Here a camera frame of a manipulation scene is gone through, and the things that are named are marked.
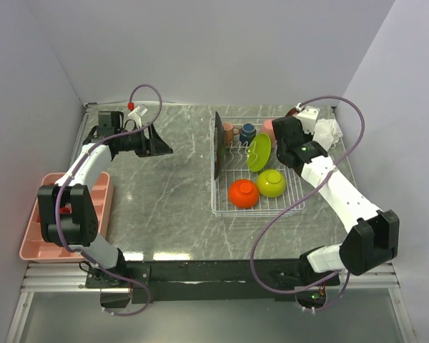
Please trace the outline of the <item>black floral square plate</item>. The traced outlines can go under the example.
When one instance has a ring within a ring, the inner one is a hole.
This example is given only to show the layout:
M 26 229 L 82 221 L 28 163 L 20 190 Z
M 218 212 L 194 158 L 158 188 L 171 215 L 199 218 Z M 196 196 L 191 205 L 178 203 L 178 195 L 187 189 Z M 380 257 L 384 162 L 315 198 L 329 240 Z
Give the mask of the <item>black floral square plate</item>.
M 215 112 L 214 126 L 214 180 L 220 175 L 225 156 L 225 133 L 219 113 Z

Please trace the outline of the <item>pink ceramic mug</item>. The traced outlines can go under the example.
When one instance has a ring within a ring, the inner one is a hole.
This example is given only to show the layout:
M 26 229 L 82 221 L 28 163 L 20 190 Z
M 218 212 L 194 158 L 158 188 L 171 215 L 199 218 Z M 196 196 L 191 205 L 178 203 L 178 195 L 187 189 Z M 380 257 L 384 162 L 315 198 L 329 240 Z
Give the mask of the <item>pink ceramic mug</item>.
M 240 133 L 240 128 L 232 125 L 229 122 L 225 122 L 222 127 L 225 136 L 225 146 L 232 146 L 235 136 Z

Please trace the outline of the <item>dark blue ceramic mug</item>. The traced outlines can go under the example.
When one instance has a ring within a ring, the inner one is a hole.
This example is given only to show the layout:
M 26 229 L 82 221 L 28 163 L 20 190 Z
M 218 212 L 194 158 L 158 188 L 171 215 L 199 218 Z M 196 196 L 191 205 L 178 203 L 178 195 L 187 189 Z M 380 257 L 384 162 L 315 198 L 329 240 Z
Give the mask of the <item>dark blue ceramic mug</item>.
M 245 123 L 240 128 L 239 141 L 242 146 L 249 146 L 256 136 L 256 128 L 251 123 Z

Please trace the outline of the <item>orange bowl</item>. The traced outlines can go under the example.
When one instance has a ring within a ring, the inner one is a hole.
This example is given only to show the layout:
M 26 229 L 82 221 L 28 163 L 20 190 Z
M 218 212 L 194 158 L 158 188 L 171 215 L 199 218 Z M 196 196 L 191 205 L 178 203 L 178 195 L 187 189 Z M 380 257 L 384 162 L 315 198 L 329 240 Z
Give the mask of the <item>orange bowl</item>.
M 240 209 L 250 209 L 260 198 L 257 185 L 249 179 L 238 179 L 233 182 L 228 190 L 230 202 Z

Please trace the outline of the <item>green plate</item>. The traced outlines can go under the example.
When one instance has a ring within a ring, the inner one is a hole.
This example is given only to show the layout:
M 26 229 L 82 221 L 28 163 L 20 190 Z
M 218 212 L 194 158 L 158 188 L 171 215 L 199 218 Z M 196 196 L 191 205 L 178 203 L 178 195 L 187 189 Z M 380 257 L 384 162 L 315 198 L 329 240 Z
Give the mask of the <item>green plate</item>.
M 247 150 L 247 166 L 251 172 L 259 172 L 268 163 L 272 150 L 272 142 L 266 133 L 258 134 Z

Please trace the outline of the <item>pink plastic cup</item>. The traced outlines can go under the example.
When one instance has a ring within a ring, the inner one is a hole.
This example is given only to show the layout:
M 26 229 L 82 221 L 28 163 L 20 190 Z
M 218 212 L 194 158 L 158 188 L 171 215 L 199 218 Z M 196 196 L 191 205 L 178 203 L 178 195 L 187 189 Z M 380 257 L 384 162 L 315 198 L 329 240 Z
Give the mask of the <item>pink plastic cup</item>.
M 267 119 L 264 121 L 262 126 L 260 127 L 260 133 L 268 135 L 270 138 L 271 144 L 274 146 L 276 143 L 275 133 L 272 125 L 272 120 Z

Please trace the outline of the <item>green bowl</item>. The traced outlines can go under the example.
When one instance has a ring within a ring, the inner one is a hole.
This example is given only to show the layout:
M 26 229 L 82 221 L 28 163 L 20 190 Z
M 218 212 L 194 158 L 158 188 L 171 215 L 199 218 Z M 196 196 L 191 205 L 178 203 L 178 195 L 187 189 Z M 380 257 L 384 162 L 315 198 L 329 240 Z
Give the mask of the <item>green bowl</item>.
M 280 197 L 287 186 L 285 177 L 276 169 L 267 169 L 261 172 L 256 185 L 261 195 L 268 198 Z

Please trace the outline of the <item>brown rimmed round plate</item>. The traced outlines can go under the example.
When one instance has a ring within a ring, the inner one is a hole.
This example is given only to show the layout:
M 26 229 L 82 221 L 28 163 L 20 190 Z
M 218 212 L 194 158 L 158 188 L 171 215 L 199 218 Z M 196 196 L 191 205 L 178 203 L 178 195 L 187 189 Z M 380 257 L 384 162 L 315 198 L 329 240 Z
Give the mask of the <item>brown rimmed round plate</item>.
M 296 114 L 299 114 L 302 110 L 300 108 L 297 107 L 293 107 L 291 108 L 291 110 L 289 110 L 286 114 L 286 116 L 294 116 Z

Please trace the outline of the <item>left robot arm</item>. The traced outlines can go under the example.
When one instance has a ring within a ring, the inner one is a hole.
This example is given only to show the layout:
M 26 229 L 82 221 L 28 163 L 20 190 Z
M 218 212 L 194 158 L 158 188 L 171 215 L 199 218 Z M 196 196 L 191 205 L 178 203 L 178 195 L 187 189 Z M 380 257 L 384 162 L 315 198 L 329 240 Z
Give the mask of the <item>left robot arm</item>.
M 92 188 L 120 152 L 133 151 L 140 158 L 173 152 L 153 124 L 145 130 L 140 126 L 134 114 L 100 111 L 69 171 L 37 194 L 42 239 L 88 256 L 89 273 L 111 287 L 124 285 L 130 273 L 122 251 L 98 232 Z

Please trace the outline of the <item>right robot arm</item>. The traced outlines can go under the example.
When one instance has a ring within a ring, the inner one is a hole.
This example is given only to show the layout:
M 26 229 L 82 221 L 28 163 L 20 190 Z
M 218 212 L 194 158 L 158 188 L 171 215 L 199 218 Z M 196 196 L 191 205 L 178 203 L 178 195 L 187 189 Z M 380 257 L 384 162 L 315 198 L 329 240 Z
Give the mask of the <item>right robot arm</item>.
M 398 255 L 400 220 L 366 199 L 336 167 L 327 149 L 304 133 L 299 119 L 272 121 L 277 158 L 313 186 L 342 222 L 347 236 L 340 244 L 300 255 L 299 276 L 316 284 L 325 272 L 347 270 L 360 276 Z

